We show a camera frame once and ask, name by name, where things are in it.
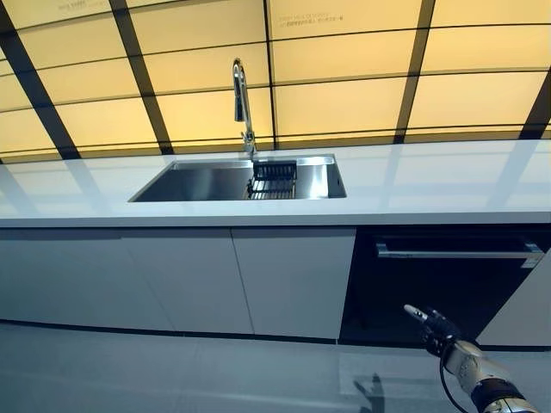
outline countertop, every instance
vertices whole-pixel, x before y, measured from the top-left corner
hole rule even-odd
[[[0,165],[0,227],[551,223],[551,141],[262,151],[334,154],[347,192],[330,200],[128,200],[175,159],[111,157]]]

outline sink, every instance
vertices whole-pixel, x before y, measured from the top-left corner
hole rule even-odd
[[[292,192],[251,193],[254,168],[296,165]],[[272,188],[278,182],[269,182]],[[130,202],[182,200],[255,200],[344,198],[343,181],[333,155],[310,157],[259,157],[244,159],[174,161],[147,183]]]

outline chrome faucet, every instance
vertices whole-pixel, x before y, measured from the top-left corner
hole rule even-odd
[[[251,111],[249,110],[249,94],[247,93],[247,81],[245,69],[239,58],[233,60],[233,92],[235,93],[235,121],[245,122],[246,131],[241,132],[243,148],[249,153],[251,160],[257,151],[255,133],[252,131]]]

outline black cable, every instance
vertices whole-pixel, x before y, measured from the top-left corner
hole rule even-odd
[[[448,355],[448,350],[450,347],[454,345],[453,342],[448,344],[444,351],[442,351],[442,356],[440,357],[440,381],[442,381],[442,387],[444,389],[444,392],[446,393],[446,396],[448,396],[449,401],[455,406],[456,409],[458,409],[461,413],[468,413],[465,409],[463,409],[453,398],[451,393],[449,392],[448,385],[446,385],[446,380],[444,379],[444,358]]]

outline gray floor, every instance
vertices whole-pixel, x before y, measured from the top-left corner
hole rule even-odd
[[[492,353],[542,412],[551,353]],[[449,377],[452,392],[474,407]],[[423,350],[0,325],[2,412],[453,413]]]

